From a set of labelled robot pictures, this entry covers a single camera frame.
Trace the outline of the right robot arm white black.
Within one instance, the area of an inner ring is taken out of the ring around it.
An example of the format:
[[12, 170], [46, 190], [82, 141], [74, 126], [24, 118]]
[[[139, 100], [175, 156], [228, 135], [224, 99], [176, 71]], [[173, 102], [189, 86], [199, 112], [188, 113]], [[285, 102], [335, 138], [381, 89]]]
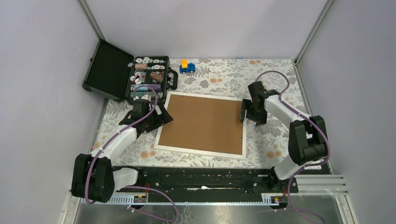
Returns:
[[243, 99], [240, 121], [255, 122], [256, 126], [267, 123], [272, 114], [289, 130], [288, 155], [270, 169], [265, 184], [270, 190], [280, 192], [298, 171], [315, 161], [327, 159], [330, 147], [326, 135], [325, 121], [320, 116], [310, 116], [282, 100], [276, 90], [267, 90], [262, 82], [248, 86], [251, 99]]

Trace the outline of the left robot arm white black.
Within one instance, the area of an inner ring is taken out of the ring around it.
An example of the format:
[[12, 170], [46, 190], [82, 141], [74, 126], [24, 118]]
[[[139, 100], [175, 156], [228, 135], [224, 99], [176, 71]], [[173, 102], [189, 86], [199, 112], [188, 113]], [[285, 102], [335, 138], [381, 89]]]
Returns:
[[115, 134], [89, 154], [79, 154], [74, 162], [71, 194], [86, 203], [106, 203], [113, 193], [129, 187], [138, 192], [145, 180], [131, 166], [115, 168], [120, 154], [143, 133], [149, 133], [173, 121], [164, 105], [158, 101], [136, 99], [133, 107], [119, 123]]

